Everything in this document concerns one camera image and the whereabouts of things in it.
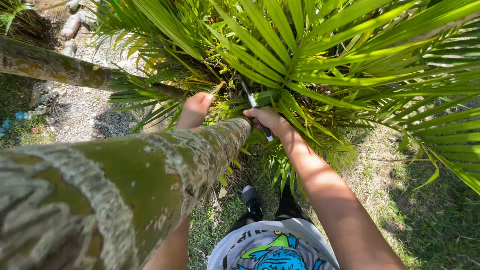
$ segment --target blue cartoon character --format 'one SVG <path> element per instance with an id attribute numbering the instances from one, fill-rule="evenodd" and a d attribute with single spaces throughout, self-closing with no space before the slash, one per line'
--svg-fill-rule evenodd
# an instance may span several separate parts
<path id="1" fill-rule="evenodd" d="M 268 245 L 261 245 L 244 252 L 243 259 L 255 259 L 258 262 L 253 269 L 238 265 L 233 270 L 308 270 L 303 258 L 295 250 L 298 245 L 298 238 L 291 234 L 275 232 L 279 235 Z M 280 249 L 271 250 L 269 248 L 279 246 Z M 313 270 L 318 270 L 324 261 L 318 259 Z"/>

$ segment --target knife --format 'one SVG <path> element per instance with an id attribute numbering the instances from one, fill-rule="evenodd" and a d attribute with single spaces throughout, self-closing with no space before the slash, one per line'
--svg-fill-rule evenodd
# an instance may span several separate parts
<path id="1" fill-rule="evenodd" d="M 243 76 L 240 76 L 240 78 L 241 78 L 241 86 L 243 87 L 243 90 L 245 90 L 245 92 L 247 93 L 247 97 L 248 97 L 248 101 L 250 102 L 250 105 L 252 106 L 252 108 L 258 109 L 257 102 L 255 101 L 255 98 L 253 97 L 253 93 L 250 91 L 250 87 L 245 81 L 245 78 Z M 264 131 L 264 134 L 265 134 L 265 137 L 267 137 L 267 140 L 269 142 L 273 141 L 272 132 L 270 131 L 270 129 L 264 126 L 262 123 L 260 123 L 260 121 L 258 121 L 258 123 L 260 124 L 260 127 Z"/>

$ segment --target gravel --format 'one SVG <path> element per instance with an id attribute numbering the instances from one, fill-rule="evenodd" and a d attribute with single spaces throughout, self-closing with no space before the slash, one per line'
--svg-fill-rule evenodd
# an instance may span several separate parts
<path id="1" fill-rule="evenodd" d="M 111 62 L 119 63 L 128 72 L 142 75 L 136 70 L 135 54 L 127 61 L 128 50 L 124 50 L 123 55 L 120 55 L 120 50 L 108 49 L 109 38 L 96 52 L 96 48 L 91 45 L 94 44 L 91 36 L 85 26 L 80 28 L 75 37 L 78 47 L 76 58 L 110 68 L 115 68 Z M 49 105 L 51 120 L 48 129 L 57 133 L 56 142 L 124 136 L 131 133 L 131 128 L 144 116 L 144 110 L 112 111 L 112 108 L 121 108 L 125 105 L 108 103 L 111 94 L 108 91 L 66 84 L 55 84 L 51 91 L 59 94 Z"/>

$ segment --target shirt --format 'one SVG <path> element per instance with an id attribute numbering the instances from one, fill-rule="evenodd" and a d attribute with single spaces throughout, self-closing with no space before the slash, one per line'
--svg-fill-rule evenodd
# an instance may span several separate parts
<path id="1" fill-rule="evenodd" d="M 207 270 L 339 270 L 322 234 L 304 219 L 259 221 L 229 233 Z"/>

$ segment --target palm tree trunk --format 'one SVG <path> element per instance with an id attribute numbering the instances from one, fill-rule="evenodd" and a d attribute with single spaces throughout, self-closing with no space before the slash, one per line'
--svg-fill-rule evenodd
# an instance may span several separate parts
<path id="1" fill-rule="evenodd" d="M 7 37 L 0 37 L 0 72 L 112 92 L 132 86 L 127 80 L 125 84 L 115 84 L 114 78 L 125 77 L 121 70 L 97 66 Z M 176 100 L 186 100 L 182 89 L 161 83 L 153 87 Z"/>
<path id="2" fill-rule="evenodd" d="M 0 152 L 1 269 L 139 269 L 234 159 L 251 125 Z"/>

